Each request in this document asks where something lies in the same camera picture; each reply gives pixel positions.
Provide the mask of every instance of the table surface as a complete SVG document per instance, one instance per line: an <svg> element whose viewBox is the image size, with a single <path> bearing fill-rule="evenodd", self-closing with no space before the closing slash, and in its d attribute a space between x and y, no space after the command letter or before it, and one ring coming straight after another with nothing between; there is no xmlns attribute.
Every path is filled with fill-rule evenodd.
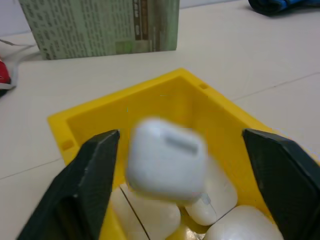
<svg viewBox="0 0 320 240"><path fill-rule="evenodd" d="M0 232L17 236L64 167L47 123L61 110L185 68L261 122L320 153L320 14L267 17L247 1L183 9L176 51L45 61L19 66L0 99ZM3 37L33 44L31 33ZM0 43L12 65L37 47Z"/></svg>

